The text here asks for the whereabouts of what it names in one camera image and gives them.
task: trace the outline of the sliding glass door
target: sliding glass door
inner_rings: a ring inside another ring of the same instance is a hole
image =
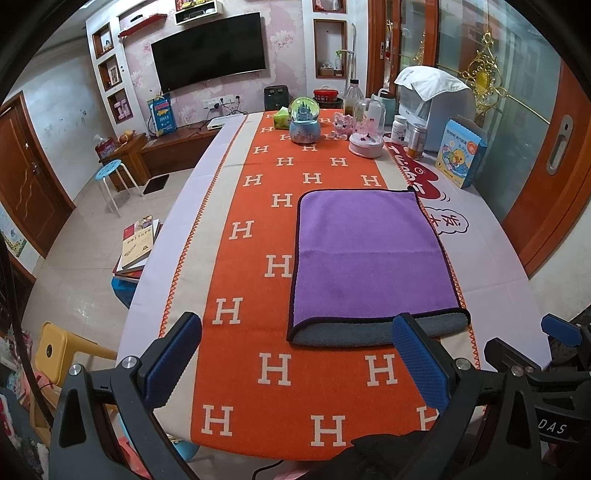
[[[564,211],[551,210],[582,168],[589,101],[505,0],[440,0],[436,65],[476,95],[476,122],[489,137],[476,190],[531,273],[557,245],[548,240]]]
[[[368,0],[370,15],[375,5],[383,28],[370,31],[370,49],[383,43],[385,60],[368,60],[368,78],[375,75],[368,93],[394,92],[398,73],[417,64],[470,86],[475,121],[489,137],[476,190],[533,273],[591,194],[591,103],[548,41],[505,0]]]

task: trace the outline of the glass bottle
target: glass bottle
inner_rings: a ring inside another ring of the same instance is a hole
[[[343,95],[343,109],[345,110],[345,115],[353,116],[355,105],[361,99],[363,99],[363,93],[359,90],[359,80],[351,79],[351,85]]]

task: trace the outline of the black air fryer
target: black air fryer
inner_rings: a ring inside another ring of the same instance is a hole
[[[273,85],[265,87],[263,92],[265,99],[265,112],[279,110],[282,106],[290,105],[290,93],[287,85]]]

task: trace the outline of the blue box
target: blue box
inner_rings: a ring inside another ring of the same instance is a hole
[[[150,107],[150,115],[154,121],[154,129],[156,136],[174,132],[177,129],[177,124],[174,121],[173,109],[170,106],[170,94],[157,96],[148,100],[148,107]]]
[[[486,132],[457,116],[447,121],[435,166],[461,189],[469,187],[486,148]]]

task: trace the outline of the purple microfiber towel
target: purple microfiber towel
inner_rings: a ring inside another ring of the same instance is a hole
[[[388,345],[399,313],[459,307],[442,246],[414,191],[315,190],[301,197],[288,341]],[[463,315],[439,318],[454,319],[451,328],[441,323],[443,333],[469,323]],[[436,330],[428,334],[442,334]]]

